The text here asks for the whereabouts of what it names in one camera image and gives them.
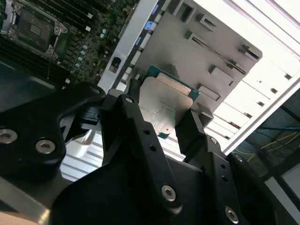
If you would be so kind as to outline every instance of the computer component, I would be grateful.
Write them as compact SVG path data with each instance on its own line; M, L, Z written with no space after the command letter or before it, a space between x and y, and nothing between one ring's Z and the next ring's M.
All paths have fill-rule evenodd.
M1 0L0 60L57 87L97 83L139 0Z

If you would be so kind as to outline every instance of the rectangular cutout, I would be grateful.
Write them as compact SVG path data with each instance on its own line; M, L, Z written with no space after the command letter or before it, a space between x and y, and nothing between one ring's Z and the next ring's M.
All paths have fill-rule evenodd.
M200 95L204 94L215 101L218 101L218 99L220 98L220 96L217 93L213 92L205 86L199 85L197 89L200 91Z
M229 123L232 122L240 128L249 120L247 116L226 103L221 103L220 106L214 111L214 115L228 121Z
M180 0L176 9L173 12L173 16L180 18L184 23L188 23L192 16L194 15L196 8L188 5L184 0Z
M258 104L259 101L254 101L251 96L245 94L239 89L234 89L224 100L225 103L246 116L255 116L260 113L262 107Z
M228 123L227 121L225 121L225 120L219 118L218 116L215 116L214 119L213 119L213 121L214 121L216 124L218 124L218 125L224 127L225 129L227 129L227 130L233 132L234 134L235 134L236 132L238 132L238 130L239 130L239 129L237 129L236 127L232 126L232 125L231 125L230 123Z
M227 63L227 67L230 68L234 73L241 73L243 75L246 75L245 69L233 60L229 60L229 62Z
M206 28L208 28L210 31L214 31L215 28L217 27L212 19L210 19L207 15L205 14L199 14L197 16L197 19L196 19L200 24L202 24L203 26L205 26Z
M215 123L213 121L211 123L209 123L209 125L207 126L207 128L209 128L209 129L211 129L211 130L213 130L213 131L215 131L217 133L220 133L224 137L231 138L234 135L233 132L225 129L224 127L218 125L217 123Z
M251 59L254 62L257 62L260 58L254 53L254 49L247 46L243 45L242 49L239 50L240 53L243 53L245 56L247 56L249 59Z
M186 38L189 41L196 43L200 47L203 47L203 45L207 45L206 41L204 41L201 37L197 36L196 34L190 32L190 31L186 33Z
M224 71L220 70L218 67L216 66L212 66L209 70L209 73L211 75L213 75L214 77L216 77L217 79L223 81L225 84L227 84L228 86L231 86L233 83L233 77L229 76L227 73L225 73Z

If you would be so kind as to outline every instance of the white metal panel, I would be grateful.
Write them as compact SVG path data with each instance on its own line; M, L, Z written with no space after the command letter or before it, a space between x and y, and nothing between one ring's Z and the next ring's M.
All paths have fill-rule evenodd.
M263 52L264 57L290 76L294 76L300 70L300 61L297 58L224 0L195 0L195 2L255 45Z
M132 48L134 47L142 30L144 29L146 22L148 21L148 18L157 5L157 2L158 0L140 0L127 28L125 29L124 34L122 35L115 51L113 52L106 66L101 80L98 83L98 86L101 87L106 93L112 87L118 73L124 66L127 56L130 54ZM109 70L109 67L115 57L120 58L121 63L118 71L116 73L113 73Z

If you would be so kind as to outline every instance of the screw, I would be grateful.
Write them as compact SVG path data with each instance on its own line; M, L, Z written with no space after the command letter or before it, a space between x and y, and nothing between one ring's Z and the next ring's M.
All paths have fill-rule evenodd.
M172 187L169 185L163 185L161 188L161 192L163 194L163 197L165 197L166 200L169 202L174 202L176 199L176 193Z
M240 161L240 162L242 162L243 161L243 159L241 158L241 156L239 156L239 155L235 155L235 157Z
M127 97L125 100L128 101L128 102L130 102L130 103L133 103L133 100L131 98Z
M55 150L55 144L50 140L40 140L36 143L36 149L39 153L50 154Z
M236 215L235 211L233 211L230 207L225 206L225 214L232 223L234 223L234 224L239 223L238 216Z
M214 144L217 144L217 143L218 143L218 142L216 141L216 139L213 138L213 137L211 137L210 140L211 140L211 142L213 142Z
M18 139L18 134L11 129L0 130L0 143L10 144Z

